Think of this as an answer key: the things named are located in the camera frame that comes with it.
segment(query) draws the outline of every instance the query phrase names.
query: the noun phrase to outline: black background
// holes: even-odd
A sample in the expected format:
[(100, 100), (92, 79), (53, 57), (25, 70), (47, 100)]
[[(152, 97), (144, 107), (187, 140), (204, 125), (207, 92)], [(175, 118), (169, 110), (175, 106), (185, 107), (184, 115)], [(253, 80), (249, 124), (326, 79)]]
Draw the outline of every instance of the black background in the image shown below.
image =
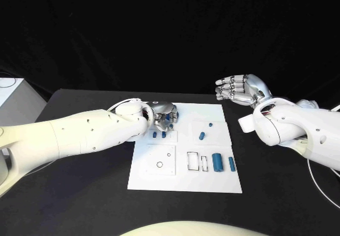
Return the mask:
[[(214, 95), (63, 89), (37, 121), (106, 109), (131, 97), (221, 104), (243, 193), (126, 190), (133, 142), (125, 142), (61, 158), (18, 180), (0, 198), (0, 235), (116, 236), (174, 220), (216, 222), (270, 236), (338, 235), (340, 210), (315, 188), (305, 159), (290, 149), (265, 145), (254, 132), (241, 132), (237, 119), (252, 112), (249, 107), (216, 101)], [(338, 204), (337, 176), (314, 162), (311, 168)]]
[(0, 69), (59, 88), (213, 94), (254, 74), (275, 96), (337, 104), (338, 11), (318, 1), (1, 1)]

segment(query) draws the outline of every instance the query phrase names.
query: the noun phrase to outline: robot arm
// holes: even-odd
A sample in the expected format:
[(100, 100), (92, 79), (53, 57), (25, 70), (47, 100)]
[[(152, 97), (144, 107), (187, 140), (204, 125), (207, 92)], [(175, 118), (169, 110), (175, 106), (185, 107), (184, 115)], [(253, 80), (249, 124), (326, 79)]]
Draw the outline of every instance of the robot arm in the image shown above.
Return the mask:
[(87, 111), (56, 120), (0, 127), (0, 150), (7, 148), (11, 163), (8, 168), (0, 156), (0, 196), (44, 163), (138, 140), (151, 125), (168, 131), (167, 116), (175, 122), (177, 110), (171, 103), (129, 99), (107, 111)]
[(217, 100), (230, 99), (254, 109), (239, 119), (244, 133), (254, 130), (269, 146), (288, 147), (305, 158), (340, 170), (338, 112), (319, 109), (314, 101), (302, 100), (295, 104), (272, 98), (265, 83), (254, 75), (227, 77), (217, 80), (216, 85), (221, 85), (216, 88)]

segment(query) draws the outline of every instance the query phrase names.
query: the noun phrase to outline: robotic hand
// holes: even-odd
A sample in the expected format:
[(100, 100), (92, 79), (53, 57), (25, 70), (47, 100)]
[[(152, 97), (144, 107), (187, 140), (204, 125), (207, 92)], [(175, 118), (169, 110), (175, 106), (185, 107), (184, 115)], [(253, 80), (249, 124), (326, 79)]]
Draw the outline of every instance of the robotic hand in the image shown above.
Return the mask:
[(253, 113), (239, 119), (244, 133), (254, 130), (269, 145), (293, 149), (305, 158), (340, 171), (340, 112), (319, 109), (315, 101), (296, 104), (273, 98), (254, 75), (216, 81), (217, 100), (250, 106)]
[(0, 127), (0, 150), (5, 148), (10, 153), (7, 160), (0, 155), (0, 196), (43, 164), (138, 140), (152, 125), (159, 131), (168, 131), (172, 122), (177, 122), (177, 109), (171, 103), (141, 102), (132, 98), (106, 111)]

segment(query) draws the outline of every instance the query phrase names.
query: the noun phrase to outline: black tabletop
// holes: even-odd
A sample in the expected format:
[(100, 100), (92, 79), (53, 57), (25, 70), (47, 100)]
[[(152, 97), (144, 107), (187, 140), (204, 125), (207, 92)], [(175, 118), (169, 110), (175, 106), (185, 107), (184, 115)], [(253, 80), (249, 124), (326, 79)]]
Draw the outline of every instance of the black tabletop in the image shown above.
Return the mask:
[[(288, 148), (244, 134), (237, 119), (252, 112), (214, 95), (59, 90), (37, 118), (44, 121), (107, 109), (126, 98), (223, 106), (241, 194), (126, 190), (133, 143), (61, 158), (21, 178), (0, 198), (0, 235), (115, 236), (165, 221), (233, 225), (272, 236), (338, 235), (340, 210), (311, 181), (306, 161)], [(340, 182), (311, 163), (326, 195), (340, 202)]]

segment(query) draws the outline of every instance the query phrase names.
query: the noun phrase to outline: black cable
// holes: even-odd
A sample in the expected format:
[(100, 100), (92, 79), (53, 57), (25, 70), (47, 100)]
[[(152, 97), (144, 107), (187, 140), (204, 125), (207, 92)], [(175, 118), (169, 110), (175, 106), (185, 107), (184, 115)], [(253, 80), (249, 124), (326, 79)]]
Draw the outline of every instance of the black cable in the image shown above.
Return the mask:
[(0, 72), (0, 73), (2, 73), (2, 74), (5, 74), (5, 75), (8, 75), (12, 79), (14, 79), (14, 83), (10, 85), (10, 86), (5, 86), (5, 88), (8, 88), (8, 87), (11, 87), (14, 84), (15, 84), (15, 78), (14, 78), (14, 76), (12, 75), (10, 75), (8, 73), (5, 73), (5, 72)]

